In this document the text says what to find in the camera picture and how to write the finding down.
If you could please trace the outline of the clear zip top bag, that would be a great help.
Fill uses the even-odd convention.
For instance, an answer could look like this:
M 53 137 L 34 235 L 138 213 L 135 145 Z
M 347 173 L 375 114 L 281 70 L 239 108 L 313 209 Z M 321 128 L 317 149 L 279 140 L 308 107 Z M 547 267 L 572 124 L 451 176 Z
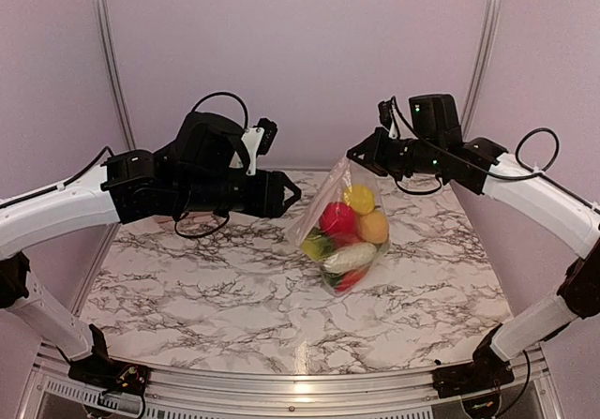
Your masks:
M 373 173 L 342 158 L 287 232 L 334 295 L 349 292 L 390 247 L 390 225 Z

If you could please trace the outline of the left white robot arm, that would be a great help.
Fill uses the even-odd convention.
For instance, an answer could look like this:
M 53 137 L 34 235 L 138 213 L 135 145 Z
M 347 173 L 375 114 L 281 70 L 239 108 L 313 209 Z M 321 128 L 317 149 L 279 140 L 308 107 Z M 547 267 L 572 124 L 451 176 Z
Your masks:
M 118 378 L 99 330 L 81 322 L 48 294 L 24 250 L 100 225 L 209 212 L 279 218 L 302 191 L 284 173 L 263 171 L 277 125 L 263 118 L 241 127 L 211 112 L 189 112 L 173 141 L 150 152 L 94 159 L 78 174 L 1 205 L 1 307 L 51 341 L 99 386 Z

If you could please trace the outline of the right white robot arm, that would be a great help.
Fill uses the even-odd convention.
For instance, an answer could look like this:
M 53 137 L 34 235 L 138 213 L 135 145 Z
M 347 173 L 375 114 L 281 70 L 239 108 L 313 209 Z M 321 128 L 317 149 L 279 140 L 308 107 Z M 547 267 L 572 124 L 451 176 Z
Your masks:
M 574 260 L 553 293 L 501 324 L 478 346 L 464 380 L 483 389 L 530 345 L 569 324 L 599 314 L 599 208 L 562 187 L 547 168 L 526 165 L 514 152 L 487 138 L 462 136 L 450 94 L 411 97 L 404 116 L 395 98 L 378 106 L 380 124 L 347 156 L 379 176 L 400 182 L 417 174 L 437 177 L 502 204 L 560 244 Z

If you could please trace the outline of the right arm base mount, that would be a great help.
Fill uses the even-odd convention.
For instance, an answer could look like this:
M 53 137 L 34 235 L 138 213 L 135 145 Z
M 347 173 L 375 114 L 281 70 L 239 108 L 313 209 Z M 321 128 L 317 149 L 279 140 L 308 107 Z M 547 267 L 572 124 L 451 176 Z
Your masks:
M 509 362 L 491 349 L 492 338 L 500 328 L 496 326 L 484 337 L 474 350 L 471 362 L 438 367 L 432 372 L 433 388 L 439 398 L 500 388 L 515 380 Z

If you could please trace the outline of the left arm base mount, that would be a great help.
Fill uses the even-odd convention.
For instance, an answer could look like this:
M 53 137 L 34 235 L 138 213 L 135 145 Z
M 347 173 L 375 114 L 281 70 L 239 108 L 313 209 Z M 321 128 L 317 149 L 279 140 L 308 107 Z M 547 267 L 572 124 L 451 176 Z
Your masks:
M 89 329 L 93 339 L 91 354 L 80 360 L 67 360 L 68 376 L 72 380 L 101 387 L 106 393 L 142 396 L 150 368 L 111 358 L 103 333 L 93 324 L 89 325 Z

